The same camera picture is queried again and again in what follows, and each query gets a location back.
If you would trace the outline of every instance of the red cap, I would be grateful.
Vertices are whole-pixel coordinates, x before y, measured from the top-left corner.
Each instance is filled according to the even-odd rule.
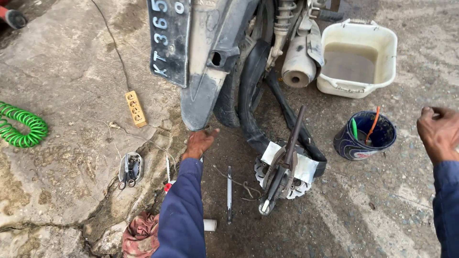
[[[171,187],[172,187],[172,184],[171,184],[171,183],[167,183],[166,186],[164,187],[164,190],[165,190],[166,192],[168,192],[169,189],[171,189]]]

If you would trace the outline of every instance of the rear fender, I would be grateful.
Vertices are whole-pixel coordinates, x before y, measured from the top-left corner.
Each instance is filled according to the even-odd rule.
[[[237,58],[238,44],[259,0],[193,0],[188,87],[180,91],[182,119],[203,129]]]

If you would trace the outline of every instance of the yellow power strip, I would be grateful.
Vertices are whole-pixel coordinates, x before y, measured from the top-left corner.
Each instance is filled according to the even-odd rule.
[[[128,102],[129,110],[131,111],[132,119],[134,120],[134,124],[140,128],[144,125],[147,125],[148,122],[145,118],[145,115],[142,111],[142,106],[140,106],[139,98],[137,98],[137,94],[135,91],[130,91],[125,94],[126,101]]]

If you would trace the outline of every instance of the license plate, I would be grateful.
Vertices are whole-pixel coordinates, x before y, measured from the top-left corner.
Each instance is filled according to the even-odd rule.
[[[182,88],[188,78],[191,0],[147,0],[150,19],[150,70]]]

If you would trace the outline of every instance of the blue bucket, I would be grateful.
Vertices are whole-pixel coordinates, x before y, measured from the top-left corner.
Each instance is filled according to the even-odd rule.
[[[397,137],[395,126],[385,116],[379,115],[368,144],[365,145],[367,133],[370,131],[376,112],[361,111],[354,114],[335,135],[333,146],[338,154],[348,160],[362,160],[390,147]],[[352,134],[351,119],[357,124],[357,139]]]

